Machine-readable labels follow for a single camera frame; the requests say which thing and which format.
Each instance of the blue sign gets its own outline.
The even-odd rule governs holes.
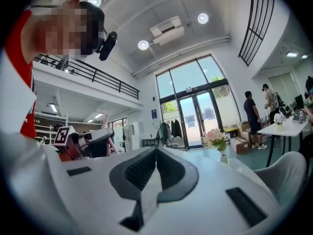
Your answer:
[[[157,110],[151,110],[152,119],[157,118]]]

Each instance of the pink flowers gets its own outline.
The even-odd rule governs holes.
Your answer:
[[[214,146],[219,151],[224,151],[226,149],[226,134],[222,133],[219,129],[213,129],[207,133],[204,133],[203,141],[209,146]]]

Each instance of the glass door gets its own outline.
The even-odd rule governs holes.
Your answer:
[[[203,133],[219,128],[220,116],[216,115],[217,106],[211,100],[211,94],[213,96],[212,91],[209,91],[179,100],[188,149],[203,147]]]
[[[179,100],[181,108],[181,117],[183,119],[187,148],[200,148],[201,130],[199,127],[199,114],[196,112],[194,100],[192,97]]]

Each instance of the white chair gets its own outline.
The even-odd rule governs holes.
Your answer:
[[[299,192],[306,168],[302,154],[291,151],[284,154],[273,165],[254,172],[274,193],[279,204],[285,205],[290,203]]]

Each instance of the black railing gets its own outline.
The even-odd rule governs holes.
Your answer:
[[[66,60],[57,56],[49,57],[48,55],[38,55],[34,61],[50,66],[52,68],[64,71],[66,73],[82,76],[91,82],[97,82],[117,90],[119,93],[124,93],[139,99],[139,90],[129,84],[99,70],[81,60]]]
[[[246,35],[239,57],[247,66],[250,65],[268,30],[273,14],[275,0],[251,0],[250,16]]]

